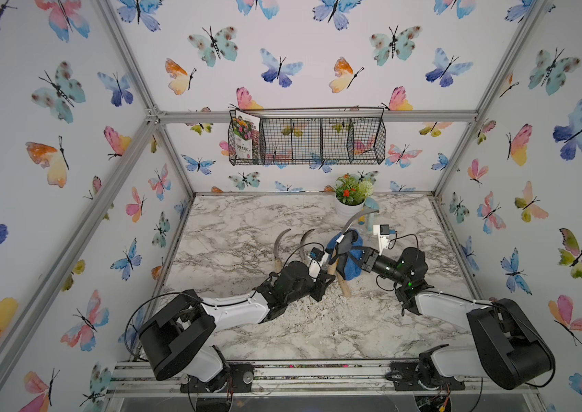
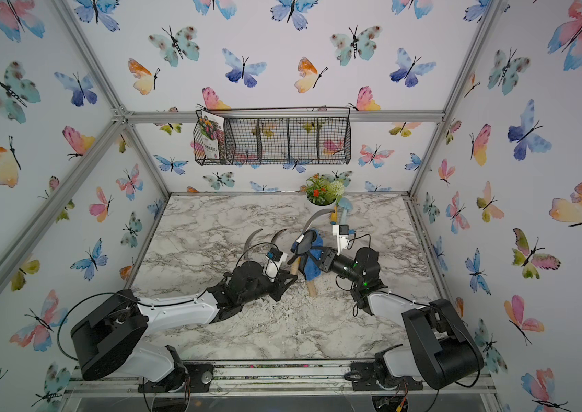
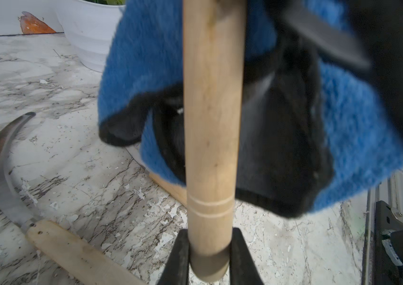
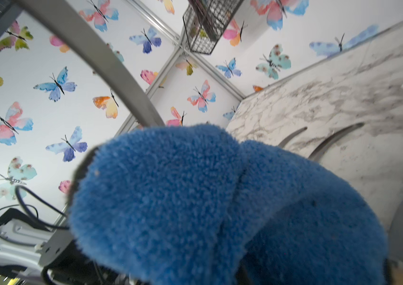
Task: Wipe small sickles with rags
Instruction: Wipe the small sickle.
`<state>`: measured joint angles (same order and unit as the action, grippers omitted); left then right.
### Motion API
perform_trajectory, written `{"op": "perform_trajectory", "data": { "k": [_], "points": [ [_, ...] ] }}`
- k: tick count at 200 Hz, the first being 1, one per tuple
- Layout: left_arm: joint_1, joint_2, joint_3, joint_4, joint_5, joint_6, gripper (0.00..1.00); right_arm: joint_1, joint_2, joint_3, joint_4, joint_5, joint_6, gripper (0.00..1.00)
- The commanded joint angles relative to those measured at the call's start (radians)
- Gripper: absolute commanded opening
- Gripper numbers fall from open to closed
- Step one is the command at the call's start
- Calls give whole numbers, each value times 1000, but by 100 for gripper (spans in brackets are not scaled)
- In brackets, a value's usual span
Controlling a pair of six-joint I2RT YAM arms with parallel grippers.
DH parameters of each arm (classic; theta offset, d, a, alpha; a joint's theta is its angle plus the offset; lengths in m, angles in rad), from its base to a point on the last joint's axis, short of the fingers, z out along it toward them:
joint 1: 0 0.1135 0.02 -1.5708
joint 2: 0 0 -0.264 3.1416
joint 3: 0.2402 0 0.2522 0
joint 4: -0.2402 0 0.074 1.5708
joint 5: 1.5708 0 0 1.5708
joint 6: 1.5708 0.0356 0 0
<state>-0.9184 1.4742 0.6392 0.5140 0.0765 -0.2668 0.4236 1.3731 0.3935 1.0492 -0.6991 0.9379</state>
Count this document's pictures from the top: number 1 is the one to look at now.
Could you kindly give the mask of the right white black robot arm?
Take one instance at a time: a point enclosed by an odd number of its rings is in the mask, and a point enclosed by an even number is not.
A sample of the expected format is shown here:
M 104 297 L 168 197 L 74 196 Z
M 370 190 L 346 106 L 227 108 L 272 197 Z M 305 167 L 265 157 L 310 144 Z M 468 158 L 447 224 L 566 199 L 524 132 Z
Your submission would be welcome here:
M 348 233 L 329 248 L 332 264 L 353 263 L 392 281 L 403 312 L 440 319 L 471 334 L 469 346 L 438 345 L 419 354 L 414 378 L 423 387 L 443 386 L 448 379 L 489 379 L 513 390 L 532 385 L 543 374 L 554 376 L 553 351 L 514 300 L 472 300 L 437 291 L 428 284 L 425 253 L 407 247 L 398 259 L 381 250 L 355 245 Z

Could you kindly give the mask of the blue grey rag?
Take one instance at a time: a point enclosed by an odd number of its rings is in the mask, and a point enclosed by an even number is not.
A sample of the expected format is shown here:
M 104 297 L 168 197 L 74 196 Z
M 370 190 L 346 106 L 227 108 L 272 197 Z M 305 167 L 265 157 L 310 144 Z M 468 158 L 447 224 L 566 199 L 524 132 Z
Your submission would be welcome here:
M 344 247 L 350 247 L 350 249 L 345 253 L 337 255 L 337 257 L 333 257 L 338 238 L 338 235 L 334 236 L 326 245 L 326 253 L 329 255 L 328 263 L 333 264 L 337 262 L 337 272 L 346 282 L 352 281 L 362 272 L 358 262 L 361 260 L 363 254 L 363 240 L 355 229 L 349 229 L 339 243 L 338 250 L 341 251 Z

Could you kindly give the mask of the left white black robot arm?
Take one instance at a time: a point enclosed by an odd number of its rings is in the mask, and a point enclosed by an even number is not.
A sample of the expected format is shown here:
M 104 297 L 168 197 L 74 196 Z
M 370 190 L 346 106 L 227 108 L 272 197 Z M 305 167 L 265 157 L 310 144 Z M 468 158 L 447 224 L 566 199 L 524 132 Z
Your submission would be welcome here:
M 244 295 L 217 299 L 188 289 L 142 325 L 138 340 L 157 381 L 183 374 L 189 386 L 197 383 L 205 391 L 220 391 L 233 382 L 234 374 L 222 351 L 210 344 L 213 335 L 275 320 L 308 296 L 320 301 L 336 279 L 334 269 L 293 261 Z

